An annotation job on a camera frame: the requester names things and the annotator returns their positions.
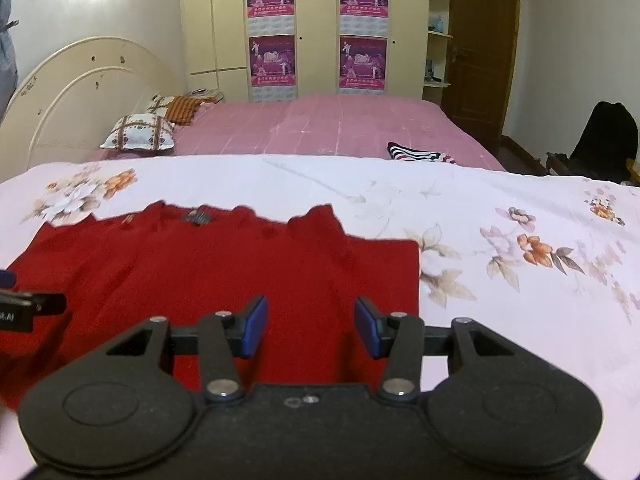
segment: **striped cloth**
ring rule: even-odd
[[[190,126],[193,116],[204,101],[204,99],[178,96],[169,104],[164,118],[180,126]]]
[[[448,162],[449,164],[456,164],[457,162],[443,152],[422,152],[420,150],[412,150],[406,148],[395,142],[390,142],[386,146],[386,150],[393,160],[428,160],[429,162]]]

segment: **wooden floor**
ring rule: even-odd
[[[524,148],[518,145],[514,140],[503,137],[495,158],[509,173],[517,173],[521,175],[546,175],[545,168],[540,161],[533,158]]]

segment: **clothing label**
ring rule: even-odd
[[[340,37],[340,93],[384,93],[386,40]]]
[[[246,13],[249,36],[294,33],[293,0],[246,0]]]
[[[188,215],[183,216],[182,220],[191,222],[196,225],[206,225],[211,222],[212,217],[209,213],[200,211],[199,209],[194,209]]]
[[[340,33],[386,38],[388,16],[388,0],[340,0]]]

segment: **flower print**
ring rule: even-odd
[[[507,220],[512,220],[514,222],[517,222],[525,231],[528,231],[529,233],[532,233],[536,228],[536,226],[533,223],[536,221],[536,217],[528,214],[523,209],[510,207],[508,211],[505,211],[504,209],[500,209],[500,208],[497,208],[495,211],[501,217],[506,218]]]
[[[486,273],[489,278],[494,279],[495,276],[501,274],[504,280],[519,292],[520,282],[518,275],[511,269],[511,267],[521,264],[517,244],[496,226],[492,226],[490,229],[481,227],[480,234],[492,245],[497,254],[486,266]]]
[[[564,266],[567,266],[571,270],[576,270],[584,274],[584,271],[576,262],[574,262],[569,254],[573,252],[573,249],[569,247],[560,247],[557,251],[554,251],[553,247],[549,244],[544,244],[540,241],[538,236],[527,236],[521,234],[518,236],[518,245],[524,251],[524,259],[530,264],[540,264],[544,267],[556,268],[566,275]]]
[[[495,252],[501,258],[516,262],[518,259],[518,246],[509,238],[503,234],[496,226],[492,226],[490,229],[480,228],[480,234],[484,239],[489,242],[495,249]]]
[[[553,267],[553,262],[549,254],[553,248],[548,244],[543,244],[539,236],[527,236],[521,234],[518,236],[518,245],[524,251],[524,259],[530,264],[540,264],[545,267]]]
[[[620,284],[618,282],[613,282],[613,286],[611,287],[611,291],[613,292],[613,297],[622,307],[622,311],[625,313],[626,320],[631,323],[631,309],[629,305],[629,297],[626,295],[626,292],[622,290]]]
[[[586,249],[586,245],[583,242],[578,241],[578,250],[580,251],[580,256],[587,265],[589,275],[598,280],[601,284],[607,285],[607,277],[609,275],[608,267],[613,264],[622,264],[622,259],[620,259],[620,256],[618,256],[616,251],[614,251],[609,244],[605,246],[602,254],[597,256],[593,261],[588,258]]]
[[[453,248],[442,243],[442,229],[436,224],[427,229],[422,236],[407,231],[409,238],[418,243],[420,248],[420,280],[429,289],[429,299],[433,303],[446,308],[447,297],[458,300],[475,301],[476,297],[466,286],[456,280],[462,274],[458,269],[436,270],[438,263],[443,258],[461,260],[460,254]]]
[[[104,183],[104,198],[106,200],[109,200],[118,191],[122,191],[127,186],[130,186],[137,181],[138,179],[136,178],[136,171],[133,169],[123,171],[122,173],[112,176]]]
[[[423,273],[420,279],[429,286],[429,299],[442,308],[446,308],[447,297],[476,301],[473,293],[466,286],[456,281],[460,274],[462,274],[461,270],[446,269],[437,276]]]
[[[611,220],[613,218],[613,212],[610,211],[606,206],[601,203],[596,203],[591,207],[591,211],[599,216],[600,218],[605,218],[607,220]]]
[[[23,221],[43,218],[45,222],[69,222],[79,214],[100,207],[99,197],[108,200],[116,192],[137,181],[133,169],[123,171],[106,181],[93,176],[99,169],[98,164],[89,164],[71,179],[50,182],[46,185],[46,196],[36,200],[31,213]]]
[[[455,260],[461,259],[457,251],[451,247],[441,243],[442,241],[442,228],[436,224],[433,227],[427,229],[422,236],[418,236],[414,232],[406,231],[406,234],[412,240],[415,240],[420,247],[420,252],[434,251],[443,258],[453,258]]]
[[[634,304],[634,307],[636,308],[636,310],[640,310],[640,300],[636,298],[635,294],[630,294],[629,300],[631,300],[631,303]]]
[[[591,201],[585,200],[585,202],[591,206],[590,209],[594,215],[615,222],[618,225],[625,225],[623,219],[618,218],[615,211],[613,211],[613,202],[610,199],[594,198]]]
[[[41,208],[40,215],[45,222],[62,220],[74,213],[96,209],[100,203],[92,195],[97,184],[82,184],[72,188],[67,193],[52,196],[50,202]]]

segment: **poster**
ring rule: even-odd
[[[249,38],[252,101],[296,98],[296,37]]]
[[[293,5],[293,0],[246,0],[247,34],[293,34]]]
[[[340,33],[386,38],[388,0],[340,0]]]
[[[386,39],[340,36],[340,93],[385,91]]]

